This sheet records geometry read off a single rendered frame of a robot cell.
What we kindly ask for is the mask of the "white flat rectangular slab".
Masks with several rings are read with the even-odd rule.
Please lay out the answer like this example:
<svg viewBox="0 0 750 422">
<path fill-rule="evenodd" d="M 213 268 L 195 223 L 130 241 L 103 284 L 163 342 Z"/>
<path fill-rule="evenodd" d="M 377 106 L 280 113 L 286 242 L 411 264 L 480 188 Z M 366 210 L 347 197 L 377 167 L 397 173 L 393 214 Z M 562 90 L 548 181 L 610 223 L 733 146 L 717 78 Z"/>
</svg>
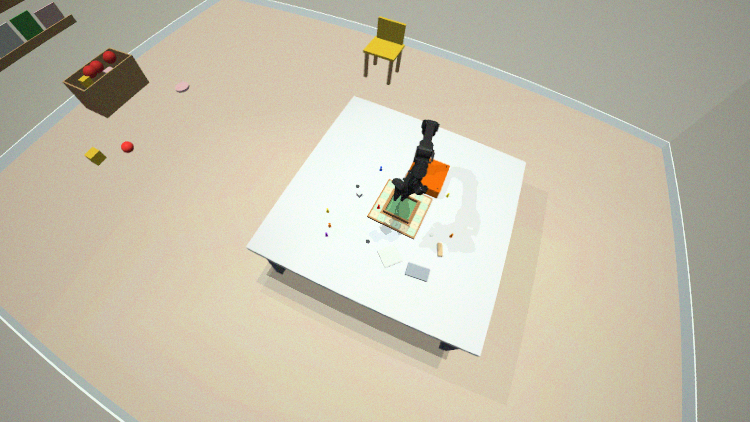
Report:
<svg viewBox="0 0 750 422">
<path fill-rule="evenodd" d="M 390 267 L 392 265 L 402 262 L 402 259 L 398 253 L 398 250 L 395 244 L 388 246 L 386 248 L 377 250 L 377 252 L 383 263 L 384 268 L 387 268 L 387 267 Z"/>
</svg>

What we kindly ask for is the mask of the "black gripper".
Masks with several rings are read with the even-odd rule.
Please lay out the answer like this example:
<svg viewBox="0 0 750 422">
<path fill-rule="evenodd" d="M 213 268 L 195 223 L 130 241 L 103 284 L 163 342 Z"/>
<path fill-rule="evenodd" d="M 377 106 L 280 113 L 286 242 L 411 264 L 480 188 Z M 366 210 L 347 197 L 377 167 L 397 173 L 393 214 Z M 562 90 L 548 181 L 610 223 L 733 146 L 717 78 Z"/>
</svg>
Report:
<svg viewBox="0 0 750 422">
<path fill-rule="evenodd" d="M 410 186 L 409 183 L 417 177 L 415 177 L 415 175 L 413 174 L 412 169 L 408 170 L 407 172 L 408 172 L 408 175 L 406 176 L 406 178 L 403 178 L 402 180 L 400 178 L 394 178 L 391 182 L 395 185 L 394 198 L 393 198 L 394 201 L 396 201 L 400 197 L 401 194 L 402 196 L 401 196 L 400 201 L 404 201 L 411 194 L 416 194 L 413 188 L 413 185 Z"/>
</svg>

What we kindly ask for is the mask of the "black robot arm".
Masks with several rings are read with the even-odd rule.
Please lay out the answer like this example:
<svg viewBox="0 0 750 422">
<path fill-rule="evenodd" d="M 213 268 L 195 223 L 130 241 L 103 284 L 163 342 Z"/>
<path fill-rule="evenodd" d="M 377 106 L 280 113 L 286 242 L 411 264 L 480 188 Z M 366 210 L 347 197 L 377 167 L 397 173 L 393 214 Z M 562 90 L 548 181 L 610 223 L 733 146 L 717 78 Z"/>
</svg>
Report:
<svg viewBox="0 0 750 422">
<path fill-rule="evenodd" d="M 421 125 L 421 133 L 423 139 L 419 141 L 413 162 L 415 164 L 412 167 L 413 174 L 415 175 L 409 185 L 415 190 L 416 195 L 426 194 L 429 189 L 428 185 L 424 185 L 421 181 L 428 173 L 428 163 L 433 163 L 435 152 L 433 150 L 434 144 L 432 143 L 432 137 L 438 132 L 440 124 L 433 120 L 423 120 Z M 431 159 L 430 159 L 431 158 Z M 429 162 L 430 160 L 430 162 Z M 418 180 L 421 178 L 421 180 Z"/>
</svg>

